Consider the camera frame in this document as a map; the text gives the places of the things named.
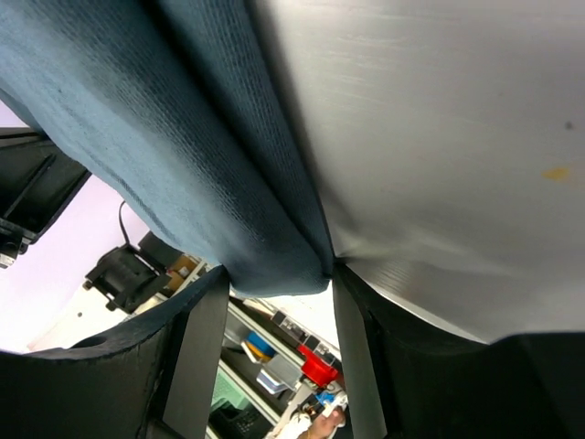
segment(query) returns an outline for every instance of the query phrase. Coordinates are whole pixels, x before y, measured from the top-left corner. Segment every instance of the black cable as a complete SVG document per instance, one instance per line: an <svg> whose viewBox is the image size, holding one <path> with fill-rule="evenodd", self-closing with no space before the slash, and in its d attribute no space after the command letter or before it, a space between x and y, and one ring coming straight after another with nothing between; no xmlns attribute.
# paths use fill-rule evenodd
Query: black cable
<svg viewBox="0 0 585 439"><path fill-rule="evenodd" d="M128 233L126 232L126 228L124 227L124 223L122 221L122 208L126 204L126 201L123 201L118 209L118 221L120 222L120 230L122 231L122 235L124 236L124 240L126 241L126 245L130 246L130 238L128 238Z"/></svg>

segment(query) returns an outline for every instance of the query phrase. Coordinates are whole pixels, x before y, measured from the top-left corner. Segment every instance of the black basket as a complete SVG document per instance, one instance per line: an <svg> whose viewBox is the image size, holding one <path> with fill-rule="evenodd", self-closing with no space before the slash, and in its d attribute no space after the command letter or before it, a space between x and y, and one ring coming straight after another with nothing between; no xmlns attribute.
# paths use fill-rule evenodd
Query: black basket
<svg viewBox="0 0 585 439"><path fill-rule="evenodd" d="M238 410L229 403L212 412L209 423L220 437L227 439L261 439L272 428L254 406Z"/></svg>

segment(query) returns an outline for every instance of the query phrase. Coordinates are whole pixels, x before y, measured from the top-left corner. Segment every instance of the ribbed fabric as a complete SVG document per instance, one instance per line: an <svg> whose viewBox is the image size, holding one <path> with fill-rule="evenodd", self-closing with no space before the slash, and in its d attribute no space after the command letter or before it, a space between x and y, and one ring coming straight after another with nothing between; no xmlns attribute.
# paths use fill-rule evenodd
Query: ribbed fabric
<svg viewBox="0 0 585 439"><path fill-rule="evenodd" d="M245 11L189 4L208 33L185 47L209 51L190 67L136 1L0 0L0 78L56 145L240 292L321 291L323 216Z"/></svg>

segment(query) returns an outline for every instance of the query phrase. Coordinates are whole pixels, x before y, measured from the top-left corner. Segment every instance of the stainless steel panel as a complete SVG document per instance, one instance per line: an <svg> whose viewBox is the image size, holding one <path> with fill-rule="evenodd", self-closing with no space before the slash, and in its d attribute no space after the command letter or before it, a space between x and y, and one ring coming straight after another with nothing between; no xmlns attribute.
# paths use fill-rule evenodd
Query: stainless steel panel
<svg viewBox="0 0 585 439"><path fill-rule="evenodd" d="M469 337L585 329L585 4L252 5L338 256Z"/></svg>

